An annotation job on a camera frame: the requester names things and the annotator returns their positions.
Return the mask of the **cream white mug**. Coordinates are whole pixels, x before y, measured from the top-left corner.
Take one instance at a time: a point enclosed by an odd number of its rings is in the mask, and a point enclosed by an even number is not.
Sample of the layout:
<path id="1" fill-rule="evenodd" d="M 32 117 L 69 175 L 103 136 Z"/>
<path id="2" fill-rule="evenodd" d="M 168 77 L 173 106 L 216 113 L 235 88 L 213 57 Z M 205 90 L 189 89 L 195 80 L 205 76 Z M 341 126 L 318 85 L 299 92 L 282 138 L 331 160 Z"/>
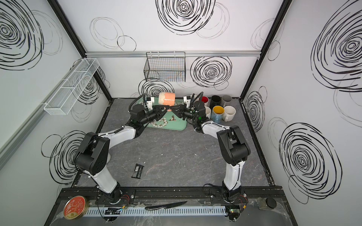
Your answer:
<path id="1" fill-rule="evenodd" d="M 203 96 L 201 101 L 205 104 L 205 106 L 209 106 L 210 99 L 206 96 Z"/>

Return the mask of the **blue mug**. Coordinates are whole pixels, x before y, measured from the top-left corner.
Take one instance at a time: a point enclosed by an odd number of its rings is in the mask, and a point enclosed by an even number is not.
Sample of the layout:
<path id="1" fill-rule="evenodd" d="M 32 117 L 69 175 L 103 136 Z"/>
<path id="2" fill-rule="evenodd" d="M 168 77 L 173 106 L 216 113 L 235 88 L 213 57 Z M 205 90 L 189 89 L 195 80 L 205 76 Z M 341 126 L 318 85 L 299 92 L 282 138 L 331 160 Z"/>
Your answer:
<path id="1" fill-rule="evenodd" d="M 216 105 L 212 109 L 211 120 L 215 123 L 220 123 L 224 114 L 224 108 Z"/>

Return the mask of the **black mug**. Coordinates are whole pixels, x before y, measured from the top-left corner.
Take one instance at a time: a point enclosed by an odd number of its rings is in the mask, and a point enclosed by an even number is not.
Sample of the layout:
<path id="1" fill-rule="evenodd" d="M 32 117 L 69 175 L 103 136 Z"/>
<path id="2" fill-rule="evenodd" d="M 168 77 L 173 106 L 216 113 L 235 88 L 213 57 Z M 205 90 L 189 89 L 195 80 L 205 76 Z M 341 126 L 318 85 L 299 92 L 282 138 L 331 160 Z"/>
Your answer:
<path id="1" fill-rule="evenodd" d="M 222 98 L 218 95 L 213 95 L 210 99 L 210 109 L 213 109 L 215 106 L 220 105 L 221 104 L 221 100 Z"/>

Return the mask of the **green floral tray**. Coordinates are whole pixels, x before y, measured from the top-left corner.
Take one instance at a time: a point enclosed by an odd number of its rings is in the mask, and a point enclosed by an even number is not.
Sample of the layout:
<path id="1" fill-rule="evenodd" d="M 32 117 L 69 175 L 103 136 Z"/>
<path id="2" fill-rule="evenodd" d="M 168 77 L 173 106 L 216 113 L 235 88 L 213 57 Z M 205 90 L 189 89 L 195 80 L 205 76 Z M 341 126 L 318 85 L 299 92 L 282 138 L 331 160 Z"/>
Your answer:
<path id="1" fill-rule="evenodd" d="M 172 111 L 168 111 L 160 120 L 148 124 L 148 128 L 182 131 L 186 125 L 186 121 L 177 117 Z"/>

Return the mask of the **grey brown mug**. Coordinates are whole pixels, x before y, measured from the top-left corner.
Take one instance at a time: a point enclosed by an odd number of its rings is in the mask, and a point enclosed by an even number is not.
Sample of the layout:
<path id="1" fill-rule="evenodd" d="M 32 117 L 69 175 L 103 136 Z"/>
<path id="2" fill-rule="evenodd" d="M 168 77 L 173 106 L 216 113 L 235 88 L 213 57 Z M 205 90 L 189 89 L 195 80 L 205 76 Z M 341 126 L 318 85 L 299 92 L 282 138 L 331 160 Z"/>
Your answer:
<path id="1" fill-rule="evenodd" d="M 232 101 L 232 97 L 231 97 L 231 96 L 229 96 L 229 95 L 223 95 L 223 96 L 222 96 L 222 99 L 221 99 L 221 106 L 222 106 L 222 107 L 226 107 L 226 106 L 230 105 L 231 101 Z"/>

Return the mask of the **speckled cream mug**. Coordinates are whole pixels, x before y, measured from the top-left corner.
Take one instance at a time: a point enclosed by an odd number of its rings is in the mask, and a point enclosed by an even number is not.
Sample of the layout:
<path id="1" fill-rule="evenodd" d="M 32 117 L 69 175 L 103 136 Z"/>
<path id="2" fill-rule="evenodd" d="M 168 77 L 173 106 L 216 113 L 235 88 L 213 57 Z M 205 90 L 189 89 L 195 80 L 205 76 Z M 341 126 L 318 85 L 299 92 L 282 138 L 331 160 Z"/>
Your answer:
<path id="1" fill-rule="evenodd" d="M 236 109 L 233 106 L 230 106 L 230 105 L 226 106 L 224 108 L 224 113 L 223 113 L 222 119 L 225 122 L 232 121 L 235 117 L 235 114 L 236 114 Z"/>

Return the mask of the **orange cream mug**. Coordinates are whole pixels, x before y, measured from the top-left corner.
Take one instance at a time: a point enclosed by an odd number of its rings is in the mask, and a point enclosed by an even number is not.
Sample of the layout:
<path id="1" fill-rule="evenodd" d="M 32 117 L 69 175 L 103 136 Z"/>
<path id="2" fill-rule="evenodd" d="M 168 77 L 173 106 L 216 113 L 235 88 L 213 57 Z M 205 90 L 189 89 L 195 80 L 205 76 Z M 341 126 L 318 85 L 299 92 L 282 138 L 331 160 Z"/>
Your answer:
<path id="1" fill-rule="evenodd" d="M 161 92 L 158 96 L 159 105 L 174 106 L 175 104 L 175 93 Z"/>

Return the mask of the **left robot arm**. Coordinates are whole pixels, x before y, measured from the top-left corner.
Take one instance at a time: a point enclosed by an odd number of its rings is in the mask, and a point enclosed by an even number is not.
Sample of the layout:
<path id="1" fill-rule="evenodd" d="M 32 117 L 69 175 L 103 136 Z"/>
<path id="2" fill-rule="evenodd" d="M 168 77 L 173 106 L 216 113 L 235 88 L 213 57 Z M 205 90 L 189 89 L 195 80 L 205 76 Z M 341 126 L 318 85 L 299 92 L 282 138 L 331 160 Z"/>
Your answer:
<path id="1" fill-rule="evenodd" d="M 121 201 L 122 191 L 107 168 L 109 149 L 139 137 L 149 123 L 162 119 L 170 109 L 169 105 L 155 105 L 147 111 L 144 104 L 136 103 L 139 99 L 145 101 L 145 95 L 139 96 L 129 105 L 130 118 L 125 125 L 105 133 L 87 133 L 74 157 L 75 166 L 96 182 L 110 204 Z"/>

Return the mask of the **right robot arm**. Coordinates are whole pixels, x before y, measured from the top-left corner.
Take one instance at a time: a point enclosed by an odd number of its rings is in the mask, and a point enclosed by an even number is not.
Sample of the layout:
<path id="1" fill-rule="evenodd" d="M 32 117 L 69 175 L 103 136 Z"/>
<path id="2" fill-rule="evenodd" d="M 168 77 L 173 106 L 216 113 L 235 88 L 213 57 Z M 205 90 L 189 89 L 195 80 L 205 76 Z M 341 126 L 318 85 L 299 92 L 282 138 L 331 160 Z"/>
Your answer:
<path id="1" fill-rule="evenodd" d="M 191 96 L 189 104 L 174 105 L 169 108 L 177 117 L 190 119 L 196 132 L 210 135 L 218 140 L 223 159 L 226 162 L 225 177 L 221 186 L 221 197 L 227 202 L 244 194 L 241 188 L 243 166 L 251 154 L 245 137 L 236 125 L 223 126 L 206 116 L 205 104 Z"/>

